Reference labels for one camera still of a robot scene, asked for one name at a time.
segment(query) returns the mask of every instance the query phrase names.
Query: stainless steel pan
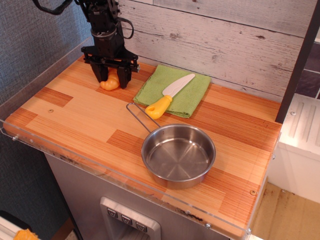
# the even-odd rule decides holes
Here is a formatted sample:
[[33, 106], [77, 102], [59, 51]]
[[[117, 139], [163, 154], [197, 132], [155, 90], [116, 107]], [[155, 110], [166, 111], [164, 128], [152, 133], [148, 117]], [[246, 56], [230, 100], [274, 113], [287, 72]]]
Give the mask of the stainless steel pan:
[[[138, 107], [158, 128], [148, 127], [129, 108]], [[170, 189], [186, 189], [201, 183], [216, 158], [211, 138], [199, 128], [188, 124], [160, 126], [137, 104], [126, 108], [149, 131], [142, 144], [143, 163], [153, 179]]]

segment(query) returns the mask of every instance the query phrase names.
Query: green towel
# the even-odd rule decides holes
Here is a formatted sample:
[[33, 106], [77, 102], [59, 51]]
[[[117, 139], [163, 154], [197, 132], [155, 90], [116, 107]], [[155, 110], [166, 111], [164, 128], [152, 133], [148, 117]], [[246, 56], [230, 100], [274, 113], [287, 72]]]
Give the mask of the green towel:
[[[135, 103], [149, 106], [163, 97], [162, 91], [167, 86], [188, 74], [188, 71], [158, 65], [133, 100]], [[206, 93], [210, 81], [209, 76], [196, 73], [195, 77], [173, 97], [166, 112], [190, 118]]]

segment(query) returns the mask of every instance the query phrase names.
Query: yellow knife handle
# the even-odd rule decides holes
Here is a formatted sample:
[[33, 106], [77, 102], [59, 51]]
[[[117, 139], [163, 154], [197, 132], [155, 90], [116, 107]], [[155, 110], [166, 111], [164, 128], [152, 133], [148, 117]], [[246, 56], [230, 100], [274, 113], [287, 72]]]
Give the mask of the yellow knife handle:
[[167, 110], [171, 102], [172, 102], [172, 97], [169, 95], [165, 95], [162, 98], [160, 98], [157, 102], [149, 105], [145, 109], [145, 112], [152, 119], [158, 119], [165, 113], [165, 111]]

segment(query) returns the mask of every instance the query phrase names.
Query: black metal frame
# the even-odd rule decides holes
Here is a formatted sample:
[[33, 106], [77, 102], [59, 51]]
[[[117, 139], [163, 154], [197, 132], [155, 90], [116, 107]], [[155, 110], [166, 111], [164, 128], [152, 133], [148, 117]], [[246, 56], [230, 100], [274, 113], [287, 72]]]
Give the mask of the black metal frame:
[[306, 31], [297, 61], [293, 68], [291, 78], [286, 87], [286, 90], [281, 102], [281, 106], [279, 108], [278, 114], [275, 119], [277, 123], [283, 124], [285, 121], [288, 109], [290, 107], [290, 103], [296, 92], [299, 79], [306, 65], [308, 56], [311, 52], [311, 48], [316, 39], [319, 27], [320, 27], [320, 0], [318, 0], [315, 5], [314, 12], [313, 12], [309, 27]]

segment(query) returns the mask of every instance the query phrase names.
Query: wooden wall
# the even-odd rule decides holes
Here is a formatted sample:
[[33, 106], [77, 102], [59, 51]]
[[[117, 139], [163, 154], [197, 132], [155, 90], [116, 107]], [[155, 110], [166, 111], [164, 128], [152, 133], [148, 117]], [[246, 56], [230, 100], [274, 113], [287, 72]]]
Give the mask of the wooden wall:
[[140, 62], [208, 75], [215, 84], [281, 102], [317, 0], [119, 3], [135, 30], [125, 46]]

